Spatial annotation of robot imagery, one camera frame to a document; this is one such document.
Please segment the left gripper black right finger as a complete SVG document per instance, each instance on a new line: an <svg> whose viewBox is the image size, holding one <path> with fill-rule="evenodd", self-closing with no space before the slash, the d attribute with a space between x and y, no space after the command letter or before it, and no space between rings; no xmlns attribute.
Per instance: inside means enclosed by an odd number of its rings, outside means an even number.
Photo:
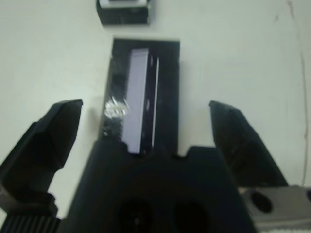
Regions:
<svg viewBox="0 0 311 233"><path fill-rule="evenodd" d="M209 103L212 133L238 186L288 186L265 144L243 113L228 104Z"/></svg>

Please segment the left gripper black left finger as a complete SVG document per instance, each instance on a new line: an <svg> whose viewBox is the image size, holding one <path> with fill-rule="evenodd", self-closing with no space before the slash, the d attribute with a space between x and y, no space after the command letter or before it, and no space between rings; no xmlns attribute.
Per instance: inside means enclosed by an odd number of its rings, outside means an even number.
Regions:
<svg viewBox="0 0 311 233"><path fill-rule="evenodd" d="M52 105L31 124L0 166L0 207L6 213L56 214L48 189L75 142L83 101Z"/></svg>

